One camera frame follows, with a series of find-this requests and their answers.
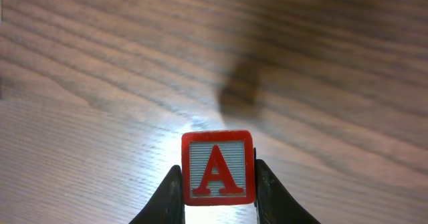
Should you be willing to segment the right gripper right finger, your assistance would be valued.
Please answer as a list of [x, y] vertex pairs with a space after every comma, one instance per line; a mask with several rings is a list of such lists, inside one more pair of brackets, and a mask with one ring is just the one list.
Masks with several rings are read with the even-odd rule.
[[320, 224], [275, 176], [264, 160], [254, 152], [257, 224]]

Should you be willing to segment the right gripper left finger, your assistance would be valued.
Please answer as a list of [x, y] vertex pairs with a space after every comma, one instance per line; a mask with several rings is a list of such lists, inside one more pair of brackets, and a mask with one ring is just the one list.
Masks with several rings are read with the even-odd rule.
[[130, 224], [185, 224], [183, 176], [173, 165], [142, 210]]

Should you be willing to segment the red A block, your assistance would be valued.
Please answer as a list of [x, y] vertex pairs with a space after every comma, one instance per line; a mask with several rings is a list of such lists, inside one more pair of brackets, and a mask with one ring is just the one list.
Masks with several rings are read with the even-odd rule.
[[255, 158], [249, 131], [188, 132], [181, 142], [186, 205], [246, 205], [255, 201]]

